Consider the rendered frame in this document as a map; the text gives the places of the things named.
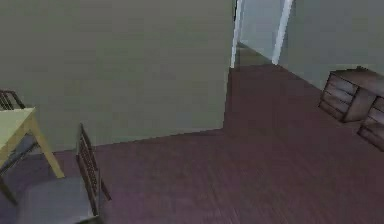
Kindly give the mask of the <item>dark chair with grey seat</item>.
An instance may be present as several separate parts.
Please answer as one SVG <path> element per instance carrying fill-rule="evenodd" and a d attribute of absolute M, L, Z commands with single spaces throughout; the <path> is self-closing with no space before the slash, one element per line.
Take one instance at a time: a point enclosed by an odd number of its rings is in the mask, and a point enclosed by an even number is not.
<path fill-rule="evenodd" d="M 15 224 L 106 224 L 103 199 L 111 200 L 111 196 L 82 123 L 75 160 L 79 176 L 43 182 L 24 191 Z"/>

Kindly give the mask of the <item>dark brown wooden desk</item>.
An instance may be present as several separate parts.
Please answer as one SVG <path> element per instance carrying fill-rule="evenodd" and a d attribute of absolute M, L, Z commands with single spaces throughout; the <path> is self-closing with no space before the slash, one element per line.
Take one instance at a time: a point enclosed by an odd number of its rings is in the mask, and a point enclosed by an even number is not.
<path fill-rule="evenodd" d="M 384 152 L 384 76 L 368 68 L 333 70 L 318 107 L 341 123 L 360 122 L 357 134 Z"/>

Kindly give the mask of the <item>pale wooden table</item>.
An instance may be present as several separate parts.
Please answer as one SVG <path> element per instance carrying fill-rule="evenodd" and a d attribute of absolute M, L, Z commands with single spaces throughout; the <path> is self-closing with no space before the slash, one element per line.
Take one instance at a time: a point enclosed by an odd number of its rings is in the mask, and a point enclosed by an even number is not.
<path fill-rule="evenodd" d="M 0 167 L 27 133 L 35 137 L 55 176 L 64 178 L 64 172 L 40 130 L 35 108 L 0 111 Z"/>

